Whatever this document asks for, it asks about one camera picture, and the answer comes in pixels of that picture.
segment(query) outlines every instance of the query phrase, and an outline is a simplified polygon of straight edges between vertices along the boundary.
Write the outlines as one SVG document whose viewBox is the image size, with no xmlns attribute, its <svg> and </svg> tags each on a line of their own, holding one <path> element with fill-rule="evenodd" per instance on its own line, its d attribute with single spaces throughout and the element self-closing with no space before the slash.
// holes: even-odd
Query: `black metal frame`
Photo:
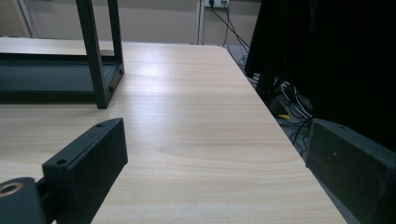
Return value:
<svg viewBox="0 0 396 224">
<path fill-rule="evenodd" d="M 87 55 L 0 53 L 0 104 L 96 103 L 99 109 L 108 107 L 124 74 L 118 2 L 107 0 L 113 56 L 100 54 L 92 0 L 76 3 Z"/>
<path fill-rule="evenodd" d="M 110 119 L 43 163 L 39 181 L 0 183 L 1 223 L 91 223 L 128 163 L 123 119 Z"/>
</svg>

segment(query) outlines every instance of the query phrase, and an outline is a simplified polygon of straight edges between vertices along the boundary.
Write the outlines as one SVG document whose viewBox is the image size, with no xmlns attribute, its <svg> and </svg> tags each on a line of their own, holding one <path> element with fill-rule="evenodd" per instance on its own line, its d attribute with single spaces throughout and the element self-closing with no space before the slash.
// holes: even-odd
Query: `wood grain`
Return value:
<svg viewBox="0 0 396 224">
<path fill-rule="evenodd" d="M 12 38 L 0 50 L 85 51 Z M 345 223 L 225 49 L 123 43 L 123 52 L 107 110 L 0 105 L 0 182 L 38 180 L 41 164 L 93 124 L 124 118 L 129 163 L 93 223 Z"/>
</svg>

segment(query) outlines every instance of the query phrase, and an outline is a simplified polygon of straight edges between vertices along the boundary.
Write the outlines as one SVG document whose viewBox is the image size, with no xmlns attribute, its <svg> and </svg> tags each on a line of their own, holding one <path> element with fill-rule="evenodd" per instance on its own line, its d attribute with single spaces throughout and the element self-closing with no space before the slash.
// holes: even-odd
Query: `black object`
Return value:
<svg viewBox="0 0 396 224">
<path fill-rule="evenodd" d="M 98 123 L 43 164 L 0 184 L 1 223 L 91 223 L 128 162 L 122 119 Z"/>
<path fill-rule="evenodd" d="M 114 55 L 101 56 L 92 0 L 77 0 L 86 56 L 0 53 L 0 104 L 108 107 L 124 74 L 117 0 L 107 0 Z"/>
<path fill-rule="evenodd" d="M 315 117 L 396 152 L 395 13 L 391 0 L 262 0 L 245 71 L 265 103 L 291 77 Z"/>
<path fill-rule="evenodd" d="M 314 119 L 306 166 L 362 223 L 396 220 L 396 153 L 347 127 Z"/>
<path fill-rule="evenodd" d="M 253 77 L 254 73 L 261 74 L 256 92 L 265 103 L 274 97 L 275 78 L 285 79 L 285 52 L 295 54 L 298 47 L 295 50 L 290 50 L 290 47 L 304 42 L 309 26 L 309 10 L 308 19 L 304 18 L 307 8 L 308 2 L 304 4 L 302 0 L 262 0 L 245 71 L 248 77 Z M 300 28 L 299 22 L 306 26 L 305 29 L 295 29 L 296 25 Z"/>
<path fill-rule="evenodd" d="M 318 118 L 346 125 L 396 152 L 396 2 L 315 3 L 308 98 Z"/>
</svg>

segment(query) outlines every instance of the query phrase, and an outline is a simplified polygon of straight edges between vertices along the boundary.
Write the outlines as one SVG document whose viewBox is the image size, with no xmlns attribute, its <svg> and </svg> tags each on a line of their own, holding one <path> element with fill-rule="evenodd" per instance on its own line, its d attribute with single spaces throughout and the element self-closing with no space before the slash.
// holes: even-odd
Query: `light wood tabletop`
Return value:
<svg viewBox="0 0 396 224">
<path fill-rule="evenodd" d="M 21 38 L 0 38 L 0 51 L 85 52 Z M 123 43 L 123 54 L 106 110 L 0 105 L 0 182 L 37 181 L 92 125 L 124 118 L 129 162 L 93 223 L 345 223 L 225 49 Z"/>
</svg>

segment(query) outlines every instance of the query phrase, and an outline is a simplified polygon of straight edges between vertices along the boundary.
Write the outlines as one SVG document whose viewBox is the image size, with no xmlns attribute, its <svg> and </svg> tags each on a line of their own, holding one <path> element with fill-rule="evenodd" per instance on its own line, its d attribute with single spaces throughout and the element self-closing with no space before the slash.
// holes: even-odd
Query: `black cable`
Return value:
<svg viewBox="0 0 396 224">
<path fill-rule="evenodd" d="M 310 122 L 311 120 L 312 120 L 312 119 L 307 119 L 307 120 L 298 128 L 297 133 L 296 133 L 296 135 L 295 135 L 295 137 L 294 137 L 294 140 L 293 140 L 293 144 L 296 143 L 296 141 L 297 141 L 297 136 L 298 136 L 298 134 L 300 133 L 301 129 L 305 126 L 305 124 L 308 124 L 308 122 Z"/>
<path fill-rule="evenodd" d="M 228 4 L 226 2 L 223 3 L 223 6 L 224 6 L 225 14 L 227 16 L 227 24 L 226 24 L 227 29 L 228 29 L 228 27 L 230 27 L 229 23 L 230 23 L 231 27 L 233 28 L 233 23 L 231 22 L 231 19 L 230 19 L 230 8 L 228 7 Z M 236 34 L 235 28 L 233 28 L 233 30 L 234 30 L 236 39 L 238 40 L 239 44 L 245 49 L 246 52 L 248 52 L 248 49 L 245 47 L 245 45 L 241 41 L 243 41 L 245 44 L 246 44 L 246 42 L 242 39 L 242 37 L 240 37 L 239 35 Z"/>
<path fill-rule="evenodd" d="M 244 42 L 245 44 L 246 44 L 246 42 L 242 39 L 242 37 L 241 36 L 239 36 L 237 33 L 236 33 L 236 31 L 235 31 L 235 29 L 234 28 L 232 28 L 233 27 L 233 23 L 230 21 L 230 24 L 231 24 L 231 27 L 227 24 L 227 22 L 225 22 L 225 20 L 221 17 L 221 16 L 219 16 L 219 14 L 213 9 L 213 8 L 211 8 L 212 9 L 212 11 L 213 11 L 213 13 L 215 13 L 215 15 L 231 30 L 231 32 L 233 32 L 233 34 L 236 36 L 236 39 L 239 41 L 239 43 L 243 46 L 243 44 L 242 44 L 242 42 Z"/>
<path fill-rule="evenodd" d="M 229 8 L 229 6 L 228 6 L 228 3 L 227 3 L 227 2 L 224 2 L 223 5 L 224 5 L 224 8 L 225 8 L 225 13 L 226 13 L 226 15 L 227 15 L 227 18 L 228 18 L 228 20 L 230 20 L 230 8 Z M 235 31 L 235 35 L 236 35 L 236 37 L 237 37 L 239 43 L 241 44 L 241 46 L 244 46 L 245 51 L 248 52 L 248 50 L 245 48 L 245 46 L 247 46 L 247 47 L 250 49 L 250 46 L 247 44 L 247 42 L 245 42 L 245 40 L 242 39 L 241 36 L 237 35 L 237 34 L 236 34 L 236 31 Z"/>
<path fill-rule="evenodd" d="M 223 42 L 223 47 L 225 46 L 225 42 L 227 41 L 227 37 L 228 37 L 228 30 L 229 30 L 229 27 L 230 27 L 230 17 L 228 16 L 228 13 L 227 13 L 227 8 L 225 9 L 225 13 L 227 14 L 227 30 L 225 31 L 225 38 L 224 38 L 224 42 Z"/>
</svg>

